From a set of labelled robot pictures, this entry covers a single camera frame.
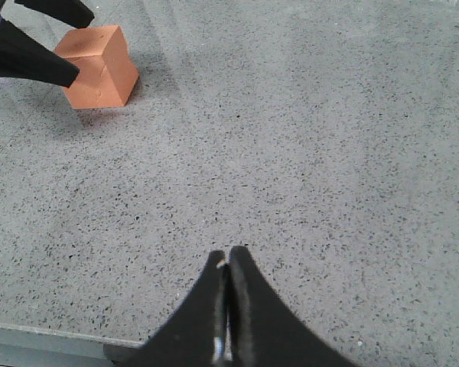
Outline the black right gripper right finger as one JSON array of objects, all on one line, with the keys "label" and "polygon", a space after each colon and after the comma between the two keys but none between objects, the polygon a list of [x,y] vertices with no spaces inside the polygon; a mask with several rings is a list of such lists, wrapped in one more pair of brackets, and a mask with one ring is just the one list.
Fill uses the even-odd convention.
[{"label": "black right gripper right finger", "polygon": [[234,366],[354,365],[289,310],[246,247],[231,249],[229,269],[229,330]]}]

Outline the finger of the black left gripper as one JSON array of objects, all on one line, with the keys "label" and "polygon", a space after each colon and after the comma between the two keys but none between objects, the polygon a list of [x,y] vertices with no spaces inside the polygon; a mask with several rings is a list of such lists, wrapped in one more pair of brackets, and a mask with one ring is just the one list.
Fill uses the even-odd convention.
[{"label": "finger of the black left gripper", "polygon": [[0,78],[69,87],[80,69],[49,51],[10,21],[0,20]]},{"label": "finger of the black left gripper", "polygon": [[95,18],[93,12],[79,0],[16,0],[15,3],[74,28],[87,28]]}]

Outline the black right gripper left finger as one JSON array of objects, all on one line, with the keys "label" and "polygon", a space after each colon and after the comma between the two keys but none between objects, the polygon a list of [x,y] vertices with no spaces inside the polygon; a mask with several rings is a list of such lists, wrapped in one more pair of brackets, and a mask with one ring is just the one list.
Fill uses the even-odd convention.
[{"label": "black right gripper left finger", "polygon": [[120,366],[225,366],[229,269],[212,251],[169,320]]}]

